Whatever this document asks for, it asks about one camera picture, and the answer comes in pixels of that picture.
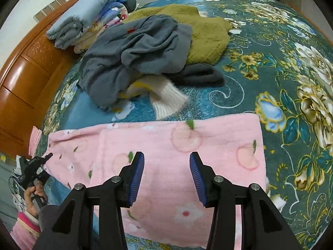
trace red clothing tag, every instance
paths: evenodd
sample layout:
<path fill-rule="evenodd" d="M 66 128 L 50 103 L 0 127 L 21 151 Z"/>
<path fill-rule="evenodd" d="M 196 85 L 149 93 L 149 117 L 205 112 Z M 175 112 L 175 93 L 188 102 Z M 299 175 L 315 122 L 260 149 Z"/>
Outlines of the red clothing tag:
<path fill-rule="evenodd" d="M 127 34 L 133 33 L 135 31 L 135 28 L 131 28 L 129 30 L 127 30 Z"/>

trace hand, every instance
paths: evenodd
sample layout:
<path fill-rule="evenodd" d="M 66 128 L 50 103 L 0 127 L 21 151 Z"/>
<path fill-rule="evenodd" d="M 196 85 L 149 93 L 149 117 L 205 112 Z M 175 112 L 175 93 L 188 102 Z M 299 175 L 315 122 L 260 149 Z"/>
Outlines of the hand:
<path fill-rule="evenodd" d="M 44 192 L 43 184 L 41 181 L 37 181 L 37 185 L 33 187 L 28 187 L 24 192 L 24 201 L 27 205 L 27 212 L 30 213 L 35 218 L 38 218 L 38 212 L 31 200 L 31 194 L 39 195 L 43 197 L 47 202 L 47 195 Z"/>

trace floral bedspread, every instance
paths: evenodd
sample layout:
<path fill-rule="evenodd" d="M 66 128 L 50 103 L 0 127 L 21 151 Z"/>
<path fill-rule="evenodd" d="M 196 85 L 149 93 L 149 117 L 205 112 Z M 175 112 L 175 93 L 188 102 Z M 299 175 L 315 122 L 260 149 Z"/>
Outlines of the floral bedspread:
<path fill-rule="evenodd" d="M 333 217 L 332 46 L 296 11 L 276 1 L 161 0 L 145 7 L 171 3 L 194 5 L 201 16 L 226 18 L 233 29 L 216 65 L 224 71 L 226 84 L 180 88 L 190 104 L 169 120 L 259 115 L 269 195 L 302 247 L 310 249 Z M 57 129 L 154 120 L 148 97 L 128 101 L 117 112 L 98 110 L 77 91 L 77 67 L 68 73 L 49 109 L 38 154 Z M 55 185 L 49 184 L 49 194 L 56 195 Z M 127 241 L 130 249 L 179 249 L 133 236 Z"/>

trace wooden headboard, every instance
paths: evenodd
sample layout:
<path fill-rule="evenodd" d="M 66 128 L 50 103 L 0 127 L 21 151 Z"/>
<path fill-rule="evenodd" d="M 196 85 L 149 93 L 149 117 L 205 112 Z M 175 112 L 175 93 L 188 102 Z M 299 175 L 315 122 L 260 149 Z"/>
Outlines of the wooden headboard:
<path fill-rule="evenodd" d="M 22 39 L 0 70 L 0 151 L 28 157 L 33 125 L 40 128 L 64 76 L 78 59 L 56 49 L 45 32 L 78 0 L 46 16 Z"/>

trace metal screw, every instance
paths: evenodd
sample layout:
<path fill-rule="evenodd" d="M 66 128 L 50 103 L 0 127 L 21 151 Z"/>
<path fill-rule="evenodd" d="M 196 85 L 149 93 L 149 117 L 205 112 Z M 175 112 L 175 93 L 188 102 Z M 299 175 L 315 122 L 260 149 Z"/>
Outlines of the metal screw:
<path fill-rule="evenodd" d="M 259 186 L 258 184 L 256 184 L 256 183 L 252 183 L 252 184 L 251 184 L 251 188 L 252 188 L 253 190 L 257 191 L 257 190 L 260 189 L 260 186 Z"/>
<path fill-rule="evenodd" d="M 114 182 L 114 183 L 119 182 L 121 180 L 122 180 L 122 178 L 119 177 L 119 176 L 114 176 L 114 177 L 111 178 L 111 181 Z"/>
<path fill-rule="evenodd" d="M 215 180 L 216 182 L 222 182 L 222 181 L 224 180 L 224 178 L 223 178 L 222 176 L 215 176 L 215 177 L 214 177 L 214 180 Z"/>
<path fill-rule="evenodd" d="M 83 187 L 84 187 L 84 185 L 82 183 L 77 183 L 74 185 L 75 190 L 81 190 Z"/>

